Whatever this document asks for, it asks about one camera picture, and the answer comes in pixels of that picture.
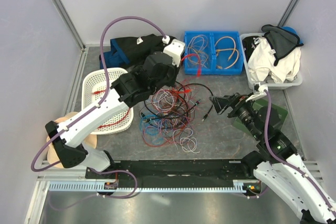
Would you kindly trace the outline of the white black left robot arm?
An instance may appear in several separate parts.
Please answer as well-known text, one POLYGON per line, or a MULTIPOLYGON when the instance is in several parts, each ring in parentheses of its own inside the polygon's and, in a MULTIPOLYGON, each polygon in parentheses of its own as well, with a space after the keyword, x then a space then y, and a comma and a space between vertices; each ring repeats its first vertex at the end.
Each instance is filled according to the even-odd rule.
POLYGON ((45 128, 63 168, 83 165, 103 178, 111 178, 115 173, 112 157, 85 144, 85 138, 108 119, 147 100, 164 86, 174 86, 184 51, 184 42, 172 40, 162 52, 147 56, 144 64, 108 84, 100 101, 62 123, 48 122, 45 128))

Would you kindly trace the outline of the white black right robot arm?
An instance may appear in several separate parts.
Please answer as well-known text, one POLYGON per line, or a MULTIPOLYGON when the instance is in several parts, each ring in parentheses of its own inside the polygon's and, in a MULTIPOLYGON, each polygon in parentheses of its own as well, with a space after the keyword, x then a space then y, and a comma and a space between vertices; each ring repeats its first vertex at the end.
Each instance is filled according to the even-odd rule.
POLYGON ((288 205, 301 223, 335 223, 335 200, 310 173, 292 142, 270 125, 271 96, 268 91, 264 94, 269 99, 265 116, 253 109, 253 94, 210 97, 218 114, 231 108, 228 118, 239 118, 258 141, 258 150, 242 159, 241 174, 265 184, 288 205))

